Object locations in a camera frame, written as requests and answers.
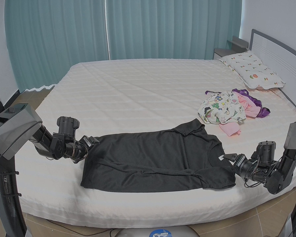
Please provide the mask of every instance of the tiled floor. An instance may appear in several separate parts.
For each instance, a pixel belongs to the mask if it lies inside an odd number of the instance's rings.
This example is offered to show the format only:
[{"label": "tiled floor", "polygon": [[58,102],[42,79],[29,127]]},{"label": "tiled floor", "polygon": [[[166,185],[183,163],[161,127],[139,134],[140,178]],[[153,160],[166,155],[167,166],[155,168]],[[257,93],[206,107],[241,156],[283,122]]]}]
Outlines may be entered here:
[{"label": "tiled floor", "polygon": [[[14,103],[28,102],[36,109],[43,99],[48,95],[50,90],[42,90],[40,92],[24,92]],[[287,215],[292,211],[296,202],[296,187],[286,194],[270,200],[258,207],[246,211],[232,218],[209,222],[203,224],[190,225],[201,237],[262,237],[277,236],[281,230]],[[24,213],[26,224],[30,227],[33,237],[73,237],[82,236],[73,231],[84,235],[90,235],[104,231],[101,228],[71,226],[63,223],[64,227],[57,226],[48,222],[46,219],[38,218]],[[4,237],[5,232],[0,221],[0,237]],[[109,237],[109,231],[92,235],[98,237]]]}]

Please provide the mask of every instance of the mattress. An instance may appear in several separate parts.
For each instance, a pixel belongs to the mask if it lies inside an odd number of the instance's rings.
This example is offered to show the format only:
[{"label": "mattress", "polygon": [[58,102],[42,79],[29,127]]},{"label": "mattress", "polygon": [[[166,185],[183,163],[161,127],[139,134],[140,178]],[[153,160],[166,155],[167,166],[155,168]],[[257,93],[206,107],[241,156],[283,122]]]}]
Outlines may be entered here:
[{"label": "mattress", "polygon": [[[58,132],[59,116],[80,121],[76,138],[124,132],[169,129],[198,118],[206,90],[225,91],[245,86],[218,60],[134,59],[79,63],[45,98],[36,112],[43,124]],[[222,142],[226,154],[244,153],[248,158],[257,144],[276,141],[275,159],[283,153],[289,124],[296,109],[279,89],[249,90],[271,114],[248,118],[242,133],[228,137],[216,124],[206,131]],[[47,160],[31,142],[16,154],[17,184],[26,213],[73,225],[89,227],[162,227],[217,221],[247,211],[277,195],[262,185],[226,190],[195,189],[179,192],[118,193],[80,186],[84,161]]]}]

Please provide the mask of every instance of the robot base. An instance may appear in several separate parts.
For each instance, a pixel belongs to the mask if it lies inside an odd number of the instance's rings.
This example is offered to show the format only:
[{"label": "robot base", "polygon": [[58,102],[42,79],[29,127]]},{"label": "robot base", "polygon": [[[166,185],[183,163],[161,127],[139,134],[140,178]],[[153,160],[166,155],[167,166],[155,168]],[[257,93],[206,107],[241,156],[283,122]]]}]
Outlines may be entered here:
[{"label": "robot base", "polygon": [[122,229],[115,237],[199,237],[188,226]]}]

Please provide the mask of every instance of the pink garment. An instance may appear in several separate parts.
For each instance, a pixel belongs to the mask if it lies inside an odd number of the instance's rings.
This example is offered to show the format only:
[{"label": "pink garment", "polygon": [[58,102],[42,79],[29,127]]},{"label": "pink garment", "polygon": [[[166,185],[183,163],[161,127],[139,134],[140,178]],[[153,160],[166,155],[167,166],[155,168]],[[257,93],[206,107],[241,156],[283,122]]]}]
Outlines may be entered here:
[{"label": "pink garment", "polygon": [[247,96],[243,96],[238,92],[234,92],[234,94],[237,95],[239,103],[245,110],[246,116],[255,118],[259,114],[261,107],[256,106]]},{"label": "pink garment", "polygon": [[219,124],[219,127],[229,137],[231,135],[233,135],[234,133],[237,133],[238,135],[240,135],[240,133],[241,133],[240,126],[239,126],[239,124],[237,122],[230,122],[230,123],[225,123],[225,124]]}]

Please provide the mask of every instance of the black t-shirt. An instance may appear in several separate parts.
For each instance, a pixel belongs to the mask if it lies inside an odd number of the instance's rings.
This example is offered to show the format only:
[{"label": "black t-shirt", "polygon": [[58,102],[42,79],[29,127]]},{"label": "black t-shirt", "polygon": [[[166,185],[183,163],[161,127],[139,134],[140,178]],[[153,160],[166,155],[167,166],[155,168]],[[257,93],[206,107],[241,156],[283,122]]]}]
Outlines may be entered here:
[{"label": "black t-shirt", "polygon": [[81,186],[108,192],[226,189],[235,173],[222,143],[198,119],[158,132],[96,137],[85,159]]}]

